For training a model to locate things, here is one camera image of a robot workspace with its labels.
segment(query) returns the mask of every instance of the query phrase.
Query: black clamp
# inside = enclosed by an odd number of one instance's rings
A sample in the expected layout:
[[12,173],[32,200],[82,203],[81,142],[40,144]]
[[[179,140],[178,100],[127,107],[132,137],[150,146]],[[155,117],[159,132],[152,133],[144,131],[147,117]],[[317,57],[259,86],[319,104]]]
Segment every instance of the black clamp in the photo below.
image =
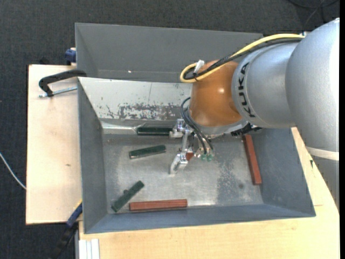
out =
[[48,97],[52,97],[54,96],[54,92],[49,88],[48,84],[52,84],[60,80],[70,79],[73,77],[86,77],[86,73],[83,70],[73,69],[44,77],[39,81],[38,85],[47,94]]

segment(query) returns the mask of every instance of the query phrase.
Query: black cable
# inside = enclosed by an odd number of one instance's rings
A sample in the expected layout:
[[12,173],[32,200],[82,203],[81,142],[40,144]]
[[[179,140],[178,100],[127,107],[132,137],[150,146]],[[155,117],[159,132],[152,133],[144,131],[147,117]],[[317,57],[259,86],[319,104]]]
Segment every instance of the black cable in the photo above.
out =
[[182,104],[181,104],[181,116],[183,118],[183,120],[187,123],[187,125],[189,125],[193,130],[194,130],[194,133],[196,134],[197,138],[199,139],[199,141],[201,142],[201,144],[203,145],[203,148],[204,148],[204,154],[207,153],[207,150],[206,150],[206,145],[203,141],[203,139],[205,139],[205,141],[210,145],[210,142],[209,140],[205,137],[205,135],[200,131],[200,129],[197,127],[197,125],[193,122],[191,119],[189,119],[189,117],[184,114],[184,104],[190,99],[190,97],[186,98]]
[[302,31],[305,31],[306,30],[306,26],[308,24],[308,22],[310,21],[310,19],[314,16],[314,14],[317,13],[317,11],[322,8],[322,4],[325,2],[326,0],[322,0],[319,4],[318,7],[316,7],[316,9],[309,15],[309,17],[307,18],[307,20],[305,21],[304,25],[303,25],[303,28],[302,28]]
[[[226,57],[224,57],[224,58],[218,60],[217,62],[215,62],[214,64],[212,64],[211,66],[209,66],[207,69],[205,69],[204,71],[198,73],[196,77],[201,76],[201,75],[203,75],[203,74],[205,74],[205,73],[207,73],[207,72],[209,72],[209,71],[211,71],[211,70],[213,70],[213,69],[215,69],[215,68],[217,68],[217,67],[219,67],[219,66],[221,66],[221,65],[223,65],[223,64],[225,64],[225,63],[228,63],[228,62],[230,62],[230,61],[232,61],[232,60],[235,60],[235,59],[237,59],[237,58],[239,58],[239,57],[242,57],[242,56],[244,56],[244,55],[246,55],[246,54],[252,53],[252,52],[257,51],[257,50],[259,50],[259,49],[262,49],[262,48],[264,48],[264,47],[269,47],[269,46],[276,45],[276,44],[281,44],[281,43],[300,42],[302,39],[303,39],[303,38],[282,38],[282,39],[273,39],[273,40],[269,40],[269,41],[267,41],[267,42],[265,42],[265,43],[259,44],[258,46],[255,46],[255,47],[253,47],[252,49],[249,49],[249,50],[247,50],[247,51],[245,51],[245,52],[242,52],[242,53],[240,53],[240,54],[237,54],[237,55],[235,55],[235,56],[232,56],[232,55],[230,54],[230,55],[228,55],[228,56],[226,56]],[[189,80],[189,79],[194,79],[194,78],[195,78],[195,75],[193,75],[193,77],[191,77],[191,78],[187,78],[187,74],[190,73],[193,69],[194,69],[194,68],[192,67],[190,70],[188,70],[188,71],[183,75],[183,78],[184,78],[185,80]]]
[[211,143],[211,140],[208,139],[208,138],[205,136],[205,134],[201,131],[201,129],[198,127],[198,125],[189,117],[188,114],[185,115],[185,117],[187,118],[188,122],[194,126],[194,129],[197,131],[197,133],[199,133],[199,134],[201,135],[201,137],[202,137],[203,139],[205,139],[205,141],[207,142],[207,144],[209,144],[211,150],[213,150],[213,145],[212,145],[212,143]]
[[[291,4],[295,5],[295,6],[299,6],[300,8],[304,8],[304,9],[315,9],[317,8],[318,6],[306,6],[306,5],[302,5],[302,4],[299,4],[297,3],[296,1],[293,1],[293,0],[288,0]],[[333,5],[334,3],[336,3],[338,0],[335,0],[335,1],[332,1],[330,2],[329,4],[326,4],[326,5],[323,5],[322,7],[327,7],[327,6],[331,6]]]

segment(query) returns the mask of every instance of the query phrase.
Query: wooden board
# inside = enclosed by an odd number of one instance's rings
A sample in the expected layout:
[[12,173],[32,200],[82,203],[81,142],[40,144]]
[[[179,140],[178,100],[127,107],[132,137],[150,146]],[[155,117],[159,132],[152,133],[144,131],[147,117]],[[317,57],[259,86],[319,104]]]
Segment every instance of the wooden board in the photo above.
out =
[[339,214],[295,128],[292,129],[316,217],[216,226],[84,234],[98,238],[101,259],[137,258],[340,258]]
[[[77,92],[39,98],[42,77],[73,66],[30,65],[27,98],[26,223],[65,222],[81,199]],[[76,79],[51,84],[52,90]]]

